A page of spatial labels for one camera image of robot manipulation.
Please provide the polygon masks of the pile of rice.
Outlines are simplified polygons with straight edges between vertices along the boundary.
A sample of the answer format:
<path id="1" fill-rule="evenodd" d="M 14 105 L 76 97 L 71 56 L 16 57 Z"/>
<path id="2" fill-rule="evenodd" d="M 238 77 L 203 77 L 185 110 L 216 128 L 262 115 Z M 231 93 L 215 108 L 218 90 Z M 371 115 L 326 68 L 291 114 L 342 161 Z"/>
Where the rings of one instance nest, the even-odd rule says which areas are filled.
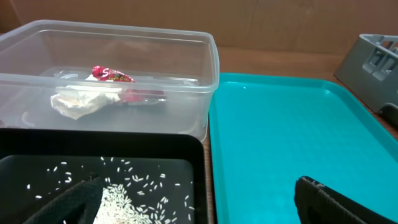
<path id="1" fill-rule="evenodd" d="M 95 223 L 194 223 L 194 172 L 180 159 L 126 157 L 24 157 L 17 186 L 40 200 L 90 173 L 103 182 Z"/>

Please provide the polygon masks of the red snack wrapper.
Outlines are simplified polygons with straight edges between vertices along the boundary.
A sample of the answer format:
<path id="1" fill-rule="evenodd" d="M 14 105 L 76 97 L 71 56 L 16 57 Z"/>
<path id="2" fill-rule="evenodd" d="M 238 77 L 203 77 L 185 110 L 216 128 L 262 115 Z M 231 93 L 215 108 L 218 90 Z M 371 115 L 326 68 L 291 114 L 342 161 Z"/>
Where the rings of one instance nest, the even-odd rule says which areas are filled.
<path id="1" fill-rule="evenodd" d="M 96 81 L 120 84 L 122 90 L 118 93 L 118 104 L 130 106 L 147 106 L 165 103 L 167 97 L 160 90 L 141 90 L 136 88 L 136 81 L 129 75 L 118 70 L 95 65 L 91 72 Z"/>

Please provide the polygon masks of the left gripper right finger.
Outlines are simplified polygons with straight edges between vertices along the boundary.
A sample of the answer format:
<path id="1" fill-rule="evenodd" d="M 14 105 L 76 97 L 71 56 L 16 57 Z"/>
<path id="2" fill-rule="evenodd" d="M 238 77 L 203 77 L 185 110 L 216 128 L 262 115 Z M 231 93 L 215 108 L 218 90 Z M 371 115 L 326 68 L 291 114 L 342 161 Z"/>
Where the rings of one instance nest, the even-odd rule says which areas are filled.
<path id="1" fill-rule="evenodd" d="M 397 224 L 308 176 L 295 183 L 301 224 Z"/>

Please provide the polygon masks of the white napkin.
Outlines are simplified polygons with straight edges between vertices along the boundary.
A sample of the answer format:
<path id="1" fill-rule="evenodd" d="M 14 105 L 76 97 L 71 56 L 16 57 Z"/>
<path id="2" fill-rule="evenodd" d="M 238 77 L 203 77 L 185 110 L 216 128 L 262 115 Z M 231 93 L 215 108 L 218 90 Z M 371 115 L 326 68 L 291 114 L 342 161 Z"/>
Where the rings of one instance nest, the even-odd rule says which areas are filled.
<path id="1" fill-rule="evenodd" d="M 104 106 L 121 100 L 122 88 L 67 85 L 56 87 L 57 94 L 50 97 L 51 107 L 61 115 L 77 120 Z"/>

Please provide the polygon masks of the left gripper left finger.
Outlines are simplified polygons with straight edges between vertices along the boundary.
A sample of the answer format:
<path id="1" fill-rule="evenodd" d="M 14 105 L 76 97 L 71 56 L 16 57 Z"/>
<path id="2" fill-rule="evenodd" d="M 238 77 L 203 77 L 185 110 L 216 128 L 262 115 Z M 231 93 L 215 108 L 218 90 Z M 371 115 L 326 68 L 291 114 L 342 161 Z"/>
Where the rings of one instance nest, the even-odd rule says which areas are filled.
<path id="1" fill-rule="evenodd" d="M 90 176 L 42 198 L 28 210 L 27 224 L 93 223 L 101 205 L 103 182 Z"/>

